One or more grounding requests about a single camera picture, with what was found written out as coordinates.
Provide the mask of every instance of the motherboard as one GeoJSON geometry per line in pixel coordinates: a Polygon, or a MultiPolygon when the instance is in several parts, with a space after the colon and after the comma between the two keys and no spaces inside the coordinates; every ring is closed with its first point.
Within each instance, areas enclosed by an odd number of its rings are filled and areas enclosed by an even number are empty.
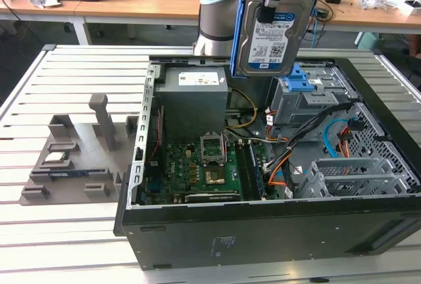
{"type": "MultiPolygon", "coordinates": [[[[164,171],[146,178],[146,204],[246,201],[264,195],[262,165],[268,157],[261,143],[208,136],[196,143],[167,144],[163,155],[164,171]]],[[[157,162],[151,161],[149,168],[154,166],[157,162]]]]}

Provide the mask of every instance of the floor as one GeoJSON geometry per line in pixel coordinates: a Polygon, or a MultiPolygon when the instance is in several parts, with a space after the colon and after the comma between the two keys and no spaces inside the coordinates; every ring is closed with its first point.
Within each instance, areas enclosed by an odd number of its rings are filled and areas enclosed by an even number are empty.
{"type": "MultiPolygon", "coordinates": [[[[0,104],[7,98],[19,79],[36,58],[43,44],[78,44],[76,34],[70,26],[70,32],[64,31],[63,23],[56,22],[29,22],[27,23],[42,41],[38,42],[23,24],[15,24],[17,35],[9,36],[7,32],[0,35],[0,104]]],[[[90,24],[93,44],[96,45],[167,45],[190,46],[197,38],[197,27],[173,26],[167,30],[164,26],[139,25],[136,27],[136,38],[129,39],[127,26],[124,24],[90,24]]],[[[355,49],[354,40],[357,33],[353,32],[326,32],[320,40],[318,48],[355,49]]],[[[419,64],[409,62],[403,57],[402,50],[406,47],[403,39],[397,35],[386,35],[384,53],[407,76],[419,64]]],[[[307,41],[302,47],[311,47],[312,35],[307,34],[307,41]]],[[[416,87],[421,83],[417,75],[412,75],[416,87]]]]}

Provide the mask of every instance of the white box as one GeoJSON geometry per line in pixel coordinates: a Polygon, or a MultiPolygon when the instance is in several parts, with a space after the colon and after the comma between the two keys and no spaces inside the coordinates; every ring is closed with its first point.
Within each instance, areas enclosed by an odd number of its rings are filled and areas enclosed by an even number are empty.
{"type": "Polygon", "coordinates": [[[398,8],[404,16],[421,15],[421,3],[417,0],[405,0],[398,8]]]}

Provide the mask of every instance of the yellow cable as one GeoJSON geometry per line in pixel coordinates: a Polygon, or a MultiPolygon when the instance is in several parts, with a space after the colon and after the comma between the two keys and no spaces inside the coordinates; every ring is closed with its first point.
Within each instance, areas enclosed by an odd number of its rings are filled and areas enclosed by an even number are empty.
{"type": "Polygon", "coordinates": [[[234,125],[234,126],[226,126],[225,128],[245,128],[248,125],[252,124],[256,120],[256,118],[257,118],[257,107],[252,102],[252,100],[250,99],[250,97],[248,95],[246,95],[244,92],[242,92],[241,90],[236,89],[236,88],[232,88],[232,89],[235,90],[235,91],[237,91],[239,94],[241,94],[243,97],[245,97],[247,99],[247,101],[250,102],[251,106],[253,107],[254,113],[253,113],[253,117],[251,118],[251,120],[248,121],[247,123],[239,124],[239,125],[234,125]]]}

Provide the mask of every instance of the red cable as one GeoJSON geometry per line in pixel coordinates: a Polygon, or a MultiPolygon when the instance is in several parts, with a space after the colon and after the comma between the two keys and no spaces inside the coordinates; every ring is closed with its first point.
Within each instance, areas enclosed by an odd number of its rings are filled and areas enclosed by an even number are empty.
{"type": "Polygon", "coordinates": [[[161,110],[158,110],[158,141],[157,141],[157,145],[155,146],[155,149],[153,150],[153,153],[152,153],[151,157],[146,162],[147,164],[151,162],[152,158],[154,157],[155,153],[157,152],[160,140],[161,140],[161,110]]]}

